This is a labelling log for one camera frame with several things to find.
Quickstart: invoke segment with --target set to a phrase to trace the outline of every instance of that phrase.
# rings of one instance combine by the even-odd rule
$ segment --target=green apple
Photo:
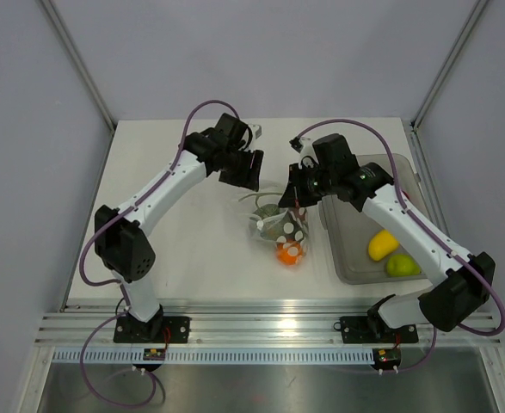
[[[388,263],[386,263],[386,273],[390,277],[409,277],[419,275],[421,268],[410,256],[396,254],[391,256]]]

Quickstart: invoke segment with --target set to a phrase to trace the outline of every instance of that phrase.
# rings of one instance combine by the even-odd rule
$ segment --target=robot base
[[[376,337],[369,329],[367,316],[340,317],[334,329],[342,333],[344,344],[414,344],[418,342],[418,334],[414,325],[404,325],[396,330],[387,330]]]
[[[165,329],[169,330],[169,343],[185,344],[188,342],[191,318],[163,316],[159,328],[151,328],[149,323],[143,323],[128,315],[116,321],[113,341],[125,344],[165,343]]]

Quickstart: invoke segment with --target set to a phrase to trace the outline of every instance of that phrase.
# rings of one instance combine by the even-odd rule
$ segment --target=white table surface
[[[398,118],[355,118],[379,130],[394,153],[413,158]],[[265,151],[261,180],[286,185],[287,166],[299,155],[288,141],[320,119],[248,119],[262,125],[256,149]],[[114,136],[94,211],[103,204],[117,207],[140,190],[175,155],[184,120],[123,120]],[[196,120],[191,131],[213,126],[215,120]],[[379,141],[356,126],[324,126],[308,134],[320,138],[342,133],[356,155],[384,153]],[[334,270],[329,237],[317,207],[308,208],[310,247],[297,268],[280,264],[265,246],[248,239],[247,227],[231,208],[245,190],[218,182],[212,174],[188,191],[158,224],[150,237],[157,260],[149,273],[160,299],[353,299],[382,298],[423,289],[426,280],[396,281],[363,286],[342,283]],[[92,234],[90,221],[86,240]],[[91,280],[111,277],[93,250],[86,261]],[[78,273],[69,298],[119,298],[117,287],[88,287]]]

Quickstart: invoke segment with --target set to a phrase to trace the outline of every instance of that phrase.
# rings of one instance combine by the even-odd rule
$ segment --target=metal floor
[[[403,365],[414,363],[421,355],[418,349],[404,350]],[[87,371],[104,396],[137,403],[149,394],[151,383],[147,378],[129,373],[104,382],[125,367],[88,365]],[[162,366],[156,375],[163,382],[165,400],[158,391],[140,412],[498,411],[481,356],[474,348],[437,348],[427,365],[397,376],[379,377],[370,367],[183,365]],[[113,411],[125,410],[91,396],[78,364],[52,364],[40,413]]]

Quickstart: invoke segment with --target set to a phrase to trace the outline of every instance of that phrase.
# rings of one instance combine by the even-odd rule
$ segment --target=mounting plate
[[[394,344],[399,341],[403,344],[414,344],[418,342],[418,333],[415,325],[404,325],[400,329],[390,330],[379,339],[369,330],[367,316],[340,317],[340,321],[335,323],[335,330],[342,333],[344,344]]]
[[[189,330],[191,327],[190,317],[171,317],[164,316],[161,328],[153,339],[144,337],[140,334],[140,331],[133,329],[130,324],[129,317],[120,317],[116,321],[116,328],[114,329],[113,341],[116,343],[125,344],[139,344],[148,342],[159,342],[164,343],[164,329],[169,329],[170,332],[170,344],[185,344],[188,342]]]

